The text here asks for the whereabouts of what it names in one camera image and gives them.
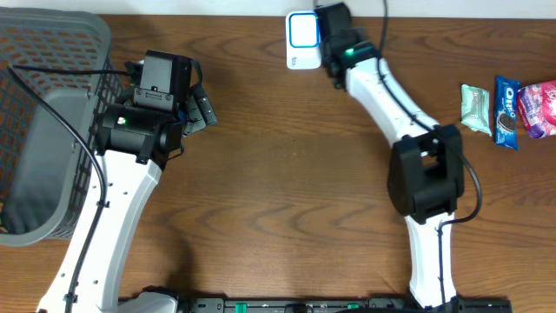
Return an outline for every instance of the laundry basket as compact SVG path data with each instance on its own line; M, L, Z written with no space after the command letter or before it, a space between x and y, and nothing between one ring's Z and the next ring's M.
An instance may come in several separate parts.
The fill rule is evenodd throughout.
M90 13L0 8L0 244L71 238L90 177L75 139L10 78L7 64L111 69L110 31ZM114 75L16 70L93 146L96 117L122 86Z

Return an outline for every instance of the wood grain surface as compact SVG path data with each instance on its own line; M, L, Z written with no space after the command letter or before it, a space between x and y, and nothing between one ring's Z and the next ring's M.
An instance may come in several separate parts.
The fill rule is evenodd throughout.
M121 296L148 285L188 295L367 297L405 293L407 228L386 190L389 148L364 109L324 70L285 64L281 17L104 16L112 61L147 49L201 61L218 124L184 141L149 199ZM356 18L372 40L380 19ZM495 91L495 76L556 79L553 21L392 19L386 57L414 101L457 123L485 195L453 229L462 296L507 296L514 312L556 307L556 138L520 151L460 120L463 83ZM473 209L470 179L458 216ZM30 312L68 243L0 247L0 310Z

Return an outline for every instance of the snack package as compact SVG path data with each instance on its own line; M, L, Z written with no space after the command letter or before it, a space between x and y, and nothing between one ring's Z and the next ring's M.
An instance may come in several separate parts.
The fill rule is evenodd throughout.
M499 146L518 149L516 123L518 117L517 98L521 83L496 77L495 142Z
M531 138L556 135L556 81L522 88L518 110Z
M491 137L493 133L488 124L489 100L488 91L461 85L461 123L472 131L482 131Z

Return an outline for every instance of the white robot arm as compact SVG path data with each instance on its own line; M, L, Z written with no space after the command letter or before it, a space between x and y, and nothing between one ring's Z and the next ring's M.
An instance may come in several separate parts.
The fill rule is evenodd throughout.
M383 81L390 90L420 121L433 128L438 123L423 112L417 104L401 88L392 76L387 62L382 58L379 62ZM394 102L379 79L376 58L358 62L346 71L346 91L357 99L374 119L376 124L392 146L403 137L418 137L427 133ZM429 217L425 224L417 223L412 217L406 216L413 265L409 289L422 308L438 307L442 304L439 284L439 250L436 228L442 221L453 219L453 214L442 213ZM452 282L450 267L450 230L447 225L443 231L442 253L444 262L444 288L448 301L456 296Z
M199 82L183 88L189 86L194 67ZM106 179L106 204L85 248L76 289L69 292L70 281L86 247L104 183L94 171L66 257L37 312L178 310L178 299L161 292L145 292L118 305L118 291L137 223L169 153L178 148L183 153L182 136L216 123L216 115L201 85L200 65L194 60L149 50L144 65L138 68L142 76L131 93L134 105L110 105L96 133L96 160Z

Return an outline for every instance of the blue oreo wrapper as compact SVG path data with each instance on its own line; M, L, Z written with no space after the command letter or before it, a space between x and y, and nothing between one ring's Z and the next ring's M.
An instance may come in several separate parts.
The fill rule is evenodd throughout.
M496 103L494 141L506 148L518 149L517 100L521 83L504 77L496 77Z

